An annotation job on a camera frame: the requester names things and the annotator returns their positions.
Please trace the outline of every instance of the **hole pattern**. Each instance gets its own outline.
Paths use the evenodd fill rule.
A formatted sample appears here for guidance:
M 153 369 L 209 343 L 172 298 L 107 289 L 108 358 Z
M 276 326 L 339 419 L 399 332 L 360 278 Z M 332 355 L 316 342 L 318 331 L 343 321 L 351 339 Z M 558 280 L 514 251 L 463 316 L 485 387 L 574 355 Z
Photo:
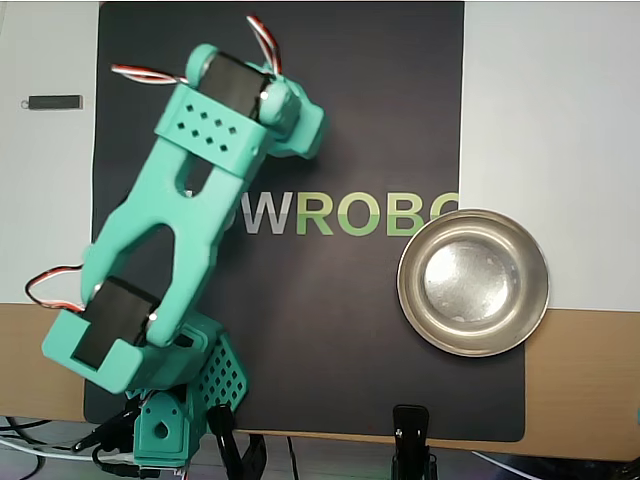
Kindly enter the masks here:
M 200 374 L 198 390 L 208 408 L 221 403 L 234 407 L 244 395 L 245 386 L 242 371 L 235 365 L 233 353 L 225 343 L 216 343 L 208 363 Z
M 218 138 L 212 135 L 207 135 L 212 125 L 215 126 L 216 128 L 222 127 L 223 126 L 222 120 L 220 118 L 216 118 L 212 121 L 208 112 L 205 112 L 205 111 L 196 112 L 196 109 L 192 104 L 186 105 L 185 109 L 191 115 L 185 116 L 183 119 L 181 119 L 180 122 L 176 124 L 176 126 L 178 127 L 178 130 L 187 129 L 188 128 L 187 123 L 188 123 L 189 127 L 191 127 L 188 130 L 191 132 L 191 137 L 196 139 L 196 138 L 199 138 L 201 135 L 203 135 L 204 143 L 208 147 L 211 147 L 215 143 L 220 143 L 224 141 L 224 138 L 227 135 L 233 136 L 238 133 L 238 129 L 232 125 L 226 129 L 228 133 L 222 131 L 221 134 L 217 134 L 219 135 Z M 226 153 L 229 151 L 229 146 L 225 143 L 220 143 L 219 150 L 222 153 Z

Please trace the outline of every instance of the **black cable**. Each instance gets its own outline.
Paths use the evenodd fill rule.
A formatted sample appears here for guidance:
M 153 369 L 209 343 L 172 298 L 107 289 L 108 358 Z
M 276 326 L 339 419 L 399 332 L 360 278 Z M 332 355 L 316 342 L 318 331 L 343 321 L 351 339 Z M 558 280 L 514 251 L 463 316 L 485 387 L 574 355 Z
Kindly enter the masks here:
M 40 461 L 40 457 L 36 457 L 36 459 L 36 468 L 31 470 L 31 473 L 27 473 L 24 477 L 20 477 L 18 480 L 29 480 L 30 478 L 33 478 L 40 473 L 40 470 L 44 468 L 44 462 Z
M 18 422 L 16 422 L 16 419 L 13 417 L 4 417 L 5 420 L 7 421 L 7 423 L 9 424 L 9 426 L 11 427 L 11 429 L 16 432 L 16 435 L 18 435 L 21 439 L 23 439 L 25 442 L 27 442 L 30 445 L 37 445 L 37 440 L 31 438 L 29 435 L 27 435 L 26 433 L 24 433 L 22 430 L 24 427 L 26 428 L 33 428 L 33 424 L 31 424 L 31 427 L 29 427 L 29 424 L 24 424 L 24 425 L 20 425 Z M 46 462 L 46 459 L 44 457 L 41 456 L 36 456 L 36 468 L 34 468 L 31 473 L 28 473 L 27 475 L 25 475 L 24 477 L 22 477 L 20 480 L 27 480 L 29 478 L 32 478 L 34 476 L 36 476 L 38 473 L 40 473 L 40 471 L 44 468 Z
M 14 421 L 15 426 L 0 427 L 0 432 L 15 432 L 16 428 L 19 428 L 20 430 L 26 430 L 28 428 L 41 427 L 42 425 L 46 425 L 47 423 L 51 423 L 51 420 L 38 420 L 37 422 L 22 423 L 22 424 L 16 424 Z
M 69 304 L 67 302 L 62 302 L 62 303 L 51 303 L 51 302 L 43 302 L 42 300 L 36 298 L 32 293 L 31 293 L 31 288 L 36 285 L 37 283 L 39 283 L 41 280 L 47 278 L 48 276 L 50 276 L 51 274 L 54 273 L 60 273 L 60 272 L 71 272 L 71 271 L 77 271 L 77 270 L 81 270 L 82 269 L 82 264 L 81 265 L 59 265 L 57 267 L 53 267 L 50 268 L 49 270 L 46 270 L 38 275 L 36 275 L 35 277 L 33 277 L 31 280 L 29 280 L 26 285 L 24 286 L 24 293 L 27 295 L 27 297 L 29 297 L 31 299 L 31 301 L 37 305 L 40 305 L 41 307 L 44 308 L 52 308 L 52 309 L 61 309 L 61 310 L 67 310 L 68 312 L 73 312 L 73 313 L 77 313 L 74 312 L 74 310 L 72 308 L 70 308 L 68 305 L 72 305 Z
M 9 427 L 3 427 L 4 430 L 0 430 L 0 431 L 13 431 L 16 433 L 16 435 L 0 435 L 0 438 L 10 438 L 10 439 L 15 439 L 15 440 L 24 440 L 25 442 L 27 442 L 29 445 L 34 445 L 34 446 L 42 446 L 42 447 L 49 447 L 53 450 L 61 450 L 63 452 L 70 452 L 71 448 L 69 447 L 60 447 L 57 445 L 50 445 L 46 442 L 42 442 L 40 440 L 37 440 L 35 438 L 33 438 L 30 435 L 27 435 L 26 433 L 22 432 L 22 430 L 24 430 L 25 428 L 34 428 L 34 427 L 40 427 L 42 425 L 46 425 L 47 423 L 51 423 L 51 420 L 39 420 L 37 422 L 32 422 L 32 423 L 22 423 L 22 424 L 18 424 L 15 421 L 15 418 L 13 417 L 4 417 L 7 420 L 7 423 L 10 425 Z
M 293 451 L 293 442 L 291 441 L 291 437 L 287 437 L 287 444 L 289 445 L 289 456 L 291 457 L 293 480 L 300 480 L 300 477 L 298 476 L 298 461 L 296 460 L 296 452 Z
M 143 468 L 138 465 L 129 465 L 127 463 L 104 463 L 100 460 L 98 454 L 102 451 L 102 447 L 98 446 L 91 452 L 93 463 L 103 472 L 110 473 L 117 477 L 129 478 L 158 478 L 160 470 L 153 468 Z

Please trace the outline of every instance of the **perforated teal panel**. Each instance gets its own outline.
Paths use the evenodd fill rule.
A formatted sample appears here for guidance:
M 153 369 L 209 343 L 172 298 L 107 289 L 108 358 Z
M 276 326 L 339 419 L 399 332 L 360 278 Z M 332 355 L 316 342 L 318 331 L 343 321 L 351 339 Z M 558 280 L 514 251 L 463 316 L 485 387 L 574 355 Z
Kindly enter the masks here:
M 272 143 L 266 128 L 186 85 L 176 87 L 156 134 L 240 178 L 253 176 L 253 160 Z
M 231 348 L 228 334 L 218 337 L 213 353 L 200 373 L 198 390 L 207 410 L 225 403 L 235 410 L 247 394 L 247 376 Z

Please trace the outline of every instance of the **red and white wire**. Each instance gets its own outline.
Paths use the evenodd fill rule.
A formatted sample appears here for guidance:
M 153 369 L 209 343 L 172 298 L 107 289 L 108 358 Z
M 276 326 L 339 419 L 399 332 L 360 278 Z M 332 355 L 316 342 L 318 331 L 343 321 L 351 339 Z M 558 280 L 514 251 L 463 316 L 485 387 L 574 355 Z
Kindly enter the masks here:
M 70 310 L 75 313 L 80 313 L 84 310 L 84 308 L 79 305 L 76 305 L 75 303 L 67 302 L 65 300 L 40 300 L 39 298 L 36 298 L 31 293 L 31 289 L 34 286 L 38 285 L 39 283 L 45 280 L 48 280 L 52 277 L 55 277 L 56 275 L 60 275 L 61 273 L 66 273 L 66 272 L 77 271 L 77 270 L 80 270 L 81 268 L 82 268 L 82 265 L 75 265 L 75 266 L 61 265 L 59 267 L 51 268 L 45 272 L 42 272 L 39 275 L 36 275 L 31 280 L 29 280 L 24 287 L 24 291 L 34 303 L 40 305 L 41 307 Z
M 123 77 L 134 82 L 147 85 L 172 85 L 176 83 L 188 83 L 186 77 L 171 75 L 169 73 L 158 72 L 145 67 L 134 67 L 131 65 L 111 65 L 111 71 L 119 73 Z
M 256 36 L 262 53 L 267 58 L 271 70 L 276 75 L 282 74 L 282 59 L 280 58 L 280 47 L 269 29 L 254 15 L 247 16 L 247 22 Z

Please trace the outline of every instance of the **black clamp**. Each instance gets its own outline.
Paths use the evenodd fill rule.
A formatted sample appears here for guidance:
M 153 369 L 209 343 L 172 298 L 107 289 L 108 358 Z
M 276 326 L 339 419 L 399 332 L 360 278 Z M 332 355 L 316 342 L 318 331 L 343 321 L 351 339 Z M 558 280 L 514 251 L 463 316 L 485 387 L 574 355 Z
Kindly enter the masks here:
M 229 480 L 259 480 L 267 466 L 267 445 L 262 435 L 250 434 L 249 447 L 240 458 L 233 438 L 235 417 L 229 405 L 218 405 L 207 412 L 211 433 L 218 440 L 222 462 Z
M 436 457 L 427 445 L 428 427 L 426 408 L 419 405 L 393 408 L 396 454 L 391 467 L 392 480 L 438 480 Z

